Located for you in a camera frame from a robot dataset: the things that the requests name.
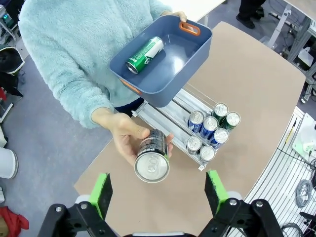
brown bag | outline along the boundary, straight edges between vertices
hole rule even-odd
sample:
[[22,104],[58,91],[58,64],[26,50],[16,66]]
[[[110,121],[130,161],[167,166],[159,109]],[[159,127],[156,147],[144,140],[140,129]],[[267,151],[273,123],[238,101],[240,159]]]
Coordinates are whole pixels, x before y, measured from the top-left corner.
[[6,237],[9,233],[8,226],[4,219],[0,216],[0,237]]

red cloth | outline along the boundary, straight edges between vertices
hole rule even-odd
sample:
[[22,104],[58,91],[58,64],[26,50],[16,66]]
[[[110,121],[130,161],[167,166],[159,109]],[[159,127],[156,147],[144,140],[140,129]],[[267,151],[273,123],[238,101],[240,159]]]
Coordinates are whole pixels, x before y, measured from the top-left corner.
[[18,237],[21,229],[29,229],[29,221],[24,216],[14,214],[7,206],[0,207],[0,216],[3,217],[9,228],[7,237]]
[[2,89],[2,87],[0,87],[0,98],[2,98],[3,100],[6,100],[6,95],[5,95],[4,90]]

light blue fuzzy sweater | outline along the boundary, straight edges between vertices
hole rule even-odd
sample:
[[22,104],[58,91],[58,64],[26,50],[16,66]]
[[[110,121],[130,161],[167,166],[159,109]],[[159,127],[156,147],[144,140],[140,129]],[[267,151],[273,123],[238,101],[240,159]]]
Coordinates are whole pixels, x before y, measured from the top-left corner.
[[54,97],[91,128],[95,109],[138,98],[110,72],[109,62],[166,10],[158,0],[26,0],[19,29]]

sweater sleeve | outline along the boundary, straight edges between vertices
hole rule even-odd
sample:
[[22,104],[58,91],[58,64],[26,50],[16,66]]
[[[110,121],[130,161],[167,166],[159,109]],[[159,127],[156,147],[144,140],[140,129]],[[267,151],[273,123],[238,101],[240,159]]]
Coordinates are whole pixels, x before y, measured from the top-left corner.
[[44,81],[71,116],[87,128],[96,127],[91,119],[94,110],[113,110],[107,96],[85,76],[79,65],[56,41],[27,22],[19,29],[24,45]]
[[170,6],[161,3],[159,0],[149,0],[149,6],[154,20],[159,18],[164,11],[172,11]]

blue can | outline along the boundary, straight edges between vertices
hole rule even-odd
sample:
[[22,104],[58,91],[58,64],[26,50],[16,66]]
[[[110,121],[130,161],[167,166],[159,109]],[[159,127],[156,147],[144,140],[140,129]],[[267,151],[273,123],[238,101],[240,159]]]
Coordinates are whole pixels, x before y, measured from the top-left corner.
[[209,116],[204,122],[200,131],[200,135],[202,138],[208,140],[214,133],[214,131],[218,128],[218,121],[215,117]]
[[218,150],[223,144],[225,144],[229,139],[229,133],[226,129],[217,129],[210,139],[210,145]]
[[204,115],[201,111],[192,112],[188,119],[188,128],[194,133],[199,133],[203,125],[203,120]]

